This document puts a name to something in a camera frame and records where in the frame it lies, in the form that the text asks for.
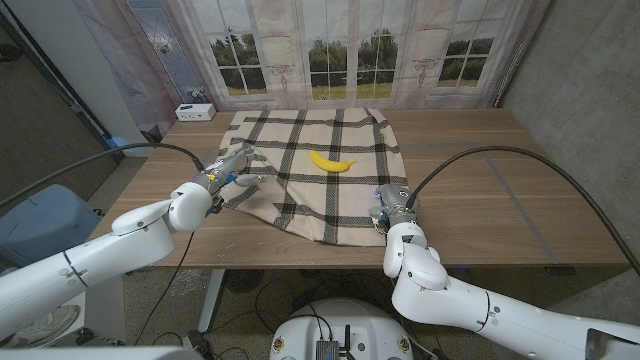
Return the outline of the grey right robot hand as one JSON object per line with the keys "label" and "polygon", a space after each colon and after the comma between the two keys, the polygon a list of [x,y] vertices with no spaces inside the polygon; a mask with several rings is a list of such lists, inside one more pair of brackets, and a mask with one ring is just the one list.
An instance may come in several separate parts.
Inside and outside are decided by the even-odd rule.
{"label": "grey right robot hand", "polygon": [[387,233],[399,223],[417,223],[415,209],[407,206],[412,195],[408,188],[384,184],[374,190],[374,195],[379,198],[379,203],[368,212],[379,233]]}

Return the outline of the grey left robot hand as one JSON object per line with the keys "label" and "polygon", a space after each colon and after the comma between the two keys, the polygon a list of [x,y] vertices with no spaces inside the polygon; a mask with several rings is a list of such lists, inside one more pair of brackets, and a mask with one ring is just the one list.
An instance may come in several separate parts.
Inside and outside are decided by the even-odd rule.
{"label": "grey left robot hand", "polygon": [[267,182],[267,179],[261,175],[245,173],[245,169],[253,161],[266,160],[264,155],[255,153],[253,148],[239,148],[200,171],[193,178],[193,182],[204,187],[212,197],[217,197],[230,183],[240,187],[258,185]]}

